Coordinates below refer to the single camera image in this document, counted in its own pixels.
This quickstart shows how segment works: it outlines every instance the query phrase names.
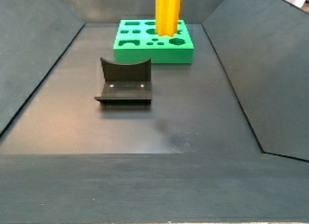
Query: green foam block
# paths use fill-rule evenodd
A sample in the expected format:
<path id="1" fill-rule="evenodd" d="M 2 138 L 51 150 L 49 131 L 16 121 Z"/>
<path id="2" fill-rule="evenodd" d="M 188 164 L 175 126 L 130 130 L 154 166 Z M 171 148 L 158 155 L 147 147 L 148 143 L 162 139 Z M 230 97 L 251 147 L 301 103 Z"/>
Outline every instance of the green foam block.
<path id="1" fill-rule="evenodd" d="M 158 36 L 155 20 L 122 20 L 114 43 L 118 63 L 135 63 L 151 58 L 152 63 L 191 63 L 194 46 L 183 20 L 178 33 Z"/>

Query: black bracket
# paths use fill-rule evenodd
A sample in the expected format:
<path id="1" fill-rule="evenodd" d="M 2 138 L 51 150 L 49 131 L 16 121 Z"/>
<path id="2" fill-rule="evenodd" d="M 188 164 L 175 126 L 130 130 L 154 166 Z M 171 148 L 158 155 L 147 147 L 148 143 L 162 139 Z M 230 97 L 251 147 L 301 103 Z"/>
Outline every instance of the black bracket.
<path id="1" fill-rule="evenodd" d="M 136 64 L 116 64 L 100 58 L 105 84 L 100 97 L 101 102 L 150 102 L 151 59 Z"/>

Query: dark gray surface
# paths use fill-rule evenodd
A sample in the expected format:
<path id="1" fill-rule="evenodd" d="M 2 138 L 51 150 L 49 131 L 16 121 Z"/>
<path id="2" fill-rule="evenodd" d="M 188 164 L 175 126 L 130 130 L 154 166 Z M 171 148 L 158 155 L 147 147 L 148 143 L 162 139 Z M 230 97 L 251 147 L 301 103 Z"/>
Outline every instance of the dark gray surface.
<path id="1" fill-rule="evenodd" d="M 154 18 L 155 0 L 64 0 L 85 23 Z M 223 0 L 182 0 L 186 23 L 200 23 Z"/>
<path id="2" fill-rule="evenodd" d="M 309 15 L 282 0 L 226 0 L 203 27 L 263 150 L 309 160 Z"/>
<path id="3" fill-rule="evenodd" d="M 307 222 L 309 164 L 266 154 L 0 156 L 0 223 Z"/>
<path id="4" fill-rule="evenodd" d="M 60 0 L 0 0 L 0 133 L 83 21 Z"/>
<path id="5" fill-rule="evenodd" d="M 255 153 L 258 147 L 200 25 L 192 64 L 152 65 L 152 105 L 100 106 L 100 57 L 116 25 L 87 25 L 0 144 L 0 154 Z"/>

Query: black plastic part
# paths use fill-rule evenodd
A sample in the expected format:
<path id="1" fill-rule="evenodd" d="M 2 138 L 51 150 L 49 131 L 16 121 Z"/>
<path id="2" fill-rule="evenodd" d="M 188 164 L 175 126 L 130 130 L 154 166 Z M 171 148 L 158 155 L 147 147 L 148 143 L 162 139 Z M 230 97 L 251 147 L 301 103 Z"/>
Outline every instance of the black plastic part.
<path id="1" fill-rule="evenodd" d="M 151 102 L 151 59 L 136 64 L 116 64 L 101 60 L 105 84 L 101 102 Z"/>

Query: yellow peg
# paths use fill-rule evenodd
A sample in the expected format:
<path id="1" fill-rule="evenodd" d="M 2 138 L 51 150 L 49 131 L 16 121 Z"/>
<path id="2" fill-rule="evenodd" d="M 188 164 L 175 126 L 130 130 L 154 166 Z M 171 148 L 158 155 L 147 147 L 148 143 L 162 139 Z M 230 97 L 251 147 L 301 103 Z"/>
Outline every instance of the yellow peg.
<path id="1" fill-rule="evenodd" d="M 155 31 L 159 36 L 178 32 L 180 0 L 155 0 Z"/>

